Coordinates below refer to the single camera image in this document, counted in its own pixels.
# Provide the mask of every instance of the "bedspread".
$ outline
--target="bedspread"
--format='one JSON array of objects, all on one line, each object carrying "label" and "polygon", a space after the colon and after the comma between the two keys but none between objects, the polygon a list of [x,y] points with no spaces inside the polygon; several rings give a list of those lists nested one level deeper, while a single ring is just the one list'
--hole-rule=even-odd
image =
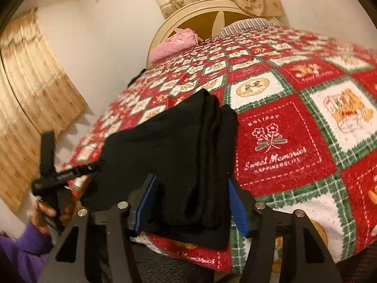
[{"label": "bedspread", "polygon": [[[376,56],[360,46],[288,27],[209,39],[124,90],[69,164],[96,160],[110,134],[206,88],[238,114],[234,175],[241,187],[273,209],[303,209],[338,262],[377,239],[376,66]],[[80,183],[71,184],[74,193]],[[236,273],[250,248],[234,223],[224,252],[154,235],[139,241]],[[281,248],[277,238],[274,274]]]}]

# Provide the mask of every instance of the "purple sleeve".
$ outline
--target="purple sleeve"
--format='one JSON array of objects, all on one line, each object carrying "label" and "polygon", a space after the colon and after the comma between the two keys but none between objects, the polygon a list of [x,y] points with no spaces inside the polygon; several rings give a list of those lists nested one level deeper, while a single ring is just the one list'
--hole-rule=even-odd
[{"label": "purple sleeve", "polygon": [[15,242],[3,236],[0,237],[0,246],[22,279],[26,283],[36,283],[48,254],[36,256],[24,252]]},{"label": "purple sleeve", "polygon": [[25,252],[35,255],[49,253],[53,247],[51,237],[43,235],[29,222],[23,235],[16,240],[16,245]]}]

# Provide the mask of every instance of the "person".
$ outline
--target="person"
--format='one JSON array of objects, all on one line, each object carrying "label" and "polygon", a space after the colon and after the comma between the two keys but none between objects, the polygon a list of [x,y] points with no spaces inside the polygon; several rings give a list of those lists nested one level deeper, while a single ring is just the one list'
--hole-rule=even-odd
[{"label": "person", "polygon": [[53,245],[45,215],[54,217],[56,211],[37,201],[23,235],[13,241],[0,236],[0,281],[36,283]]}]

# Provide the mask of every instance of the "striped pillow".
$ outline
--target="striped pillow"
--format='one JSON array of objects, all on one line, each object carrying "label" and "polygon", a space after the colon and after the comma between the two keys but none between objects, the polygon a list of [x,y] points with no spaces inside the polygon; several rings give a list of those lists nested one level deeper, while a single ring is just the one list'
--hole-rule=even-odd
[{"label": "striped pillow", "polygon": [[265,18],[250,18],[233,22],[221,30],[220,38],[229,35],[240,34],[253,30],[265,29],[266,27],[277,27],[278,25],[269,22]]}]

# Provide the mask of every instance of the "headboard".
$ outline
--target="headboard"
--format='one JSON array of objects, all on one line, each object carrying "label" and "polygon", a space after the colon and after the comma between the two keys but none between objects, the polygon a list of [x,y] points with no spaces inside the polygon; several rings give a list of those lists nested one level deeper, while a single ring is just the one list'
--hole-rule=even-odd
[{"label": "headboard", "polygon": [[[255,17],[240,9],[232,0],[200,0],[180,8],[157,31],[148,51],[147,69],[152,66],[149,62],[150,50],[181,30],[188,27],[194,30],[200,42],[218,36],[223,27],[235,21]],[[275,17],[266,19],[281,25]]]}]

